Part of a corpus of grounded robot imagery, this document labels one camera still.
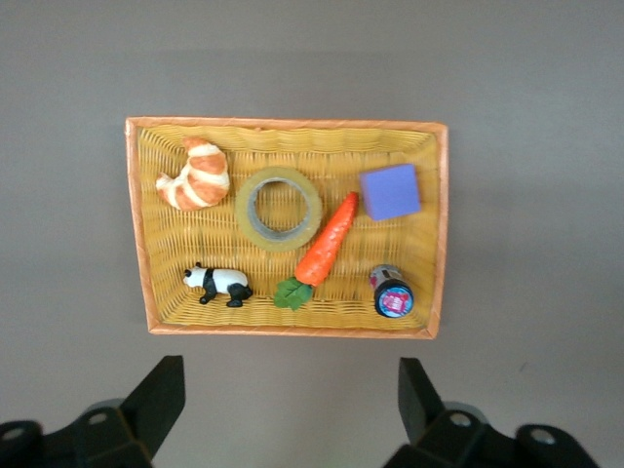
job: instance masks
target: wicker basket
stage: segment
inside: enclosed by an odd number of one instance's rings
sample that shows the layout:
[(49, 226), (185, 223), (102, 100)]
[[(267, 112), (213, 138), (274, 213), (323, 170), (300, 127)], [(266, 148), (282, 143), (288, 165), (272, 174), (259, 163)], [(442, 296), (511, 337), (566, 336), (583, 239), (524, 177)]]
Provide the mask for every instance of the wicker basket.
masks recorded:
[[(175, 176), (186, 155), (185, 136), (205, 137), (226, 154), (230, 193), (216, 207), (182, 213), (155, 190), (160, 172)], [(131, 117), (126, 122), (128, 179), (136, 251), (148, 329), (152, 333), (237, 333), (374, 338), (433, 338), (440, 324), (449, 204), (448, 130), (439, 123)], [(244, 181), (269, 166), (296, 168), (317, 187), (323, 223), (351, 190), (359, 173), (412, 163), (421, 211), (372, 221), (363, 208), (329, 278), (297, 311), (273, 305), (278, 282), (293, 274), (310, 243), (270, 253), (238, 229), (234, 200)], [(258, 213), (267, 224), (296, 225), (301, 200), (286, 184), (262, 189)], [(271, 212), (271, 207), (278, 207)], [(183, 271), (201, 261), (247, 273), (254, 296), (244, 307), (225, 307), (219, 295), (207, 305), (203, 290), (182, 283)], [(399, 267), (416, 303), (400, 319), (378, 315), (368, 277), (380, 263)]]

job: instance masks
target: bottle label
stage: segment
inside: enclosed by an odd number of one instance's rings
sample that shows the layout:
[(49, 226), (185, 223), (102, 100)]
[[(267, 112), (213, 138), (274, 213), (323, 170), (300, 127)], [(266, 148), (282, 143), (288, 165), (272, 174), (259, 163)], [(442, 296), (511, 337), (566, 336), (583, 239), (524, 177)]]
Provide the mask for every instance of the bottle label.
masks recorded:
[(413, 297), (410, 291), (401, 287), (388, 288), (378, 299), (379, 311), (386, 317), (393, 319), (408, 314), (413, 307)]

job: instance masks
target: toy carrot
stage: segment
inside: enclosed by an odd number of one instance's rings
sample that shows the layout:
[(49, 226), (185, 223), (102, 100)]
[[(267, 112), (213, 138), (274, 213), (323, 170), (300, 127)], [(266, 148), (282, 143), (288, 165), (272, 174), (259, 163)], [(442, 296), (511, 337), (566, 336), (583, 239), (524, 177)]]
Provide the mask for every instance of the toy carrot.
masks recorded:
[(277, 285), (273, 299), (276, 306), (296, 310), (310, 300), (313, 288), (323, 283), (330, 274), (357, 209), (358, 194), (351, 192), (335, 211), (317, 241), (303, 256), (294, 270), (294, 276)]

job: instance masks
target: toy panda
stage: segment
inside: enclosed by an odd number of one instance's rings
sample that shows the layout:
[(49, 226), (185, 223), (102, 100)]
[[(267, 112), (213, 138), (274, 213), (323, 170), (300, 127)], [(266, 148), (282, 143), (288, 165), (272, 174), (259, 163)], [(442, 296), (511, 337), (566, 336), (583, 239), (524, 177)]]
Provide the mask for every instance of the toy panda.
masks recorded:
[(199, 299), (200, 304), (208, 304), (217, 293), (230, 294), (228, 307), (241, 307), (245, 299), (254, 293), (249, 287), (245, 273), (238, 270), (203, 268), (198, 261), (191, 270), (184, 270), (184, 284), (191, 288), (202, 287), (206, 293)]

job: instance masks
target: screw hole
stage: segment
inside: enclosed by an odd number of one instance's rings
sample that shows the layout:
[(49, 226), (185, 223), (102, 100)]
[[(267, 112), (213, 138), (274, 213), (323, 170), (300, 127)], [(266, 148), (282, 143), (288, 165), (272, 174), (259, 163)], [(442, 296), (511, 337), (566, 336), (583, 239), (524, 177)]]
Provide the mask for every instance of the screw hole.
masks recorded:
[(450, 416), (450, 420), (455, 426), (459, 427), (470, 427), (470, 425), (472, 424), (470, 418), (461, 412), (454, 412)]
[(97, 414), (94, 414), (89, 418), (89, 424), (91, 424), (92, 426), (95, 424), (100, 424), (106, 420), (106, 417), (107, 416), (105, 412), (99, 412)]
[(7, 432), (5, 432), (2, 435), (2, 440), (3, 441), (12, 441), (13, 439), (17, 439), (18, 437), (21, 437), (21, 435), (24, 433), (24, 430), (22, 427), (16, 427), (15, 429), (11, 429)]
[(533, 429), (530, 431), (530, 436), (540, 444), (545, 444), (547, 446), (553, 445), (556, 441), (553, 435), (548, 432), (546, 429)]

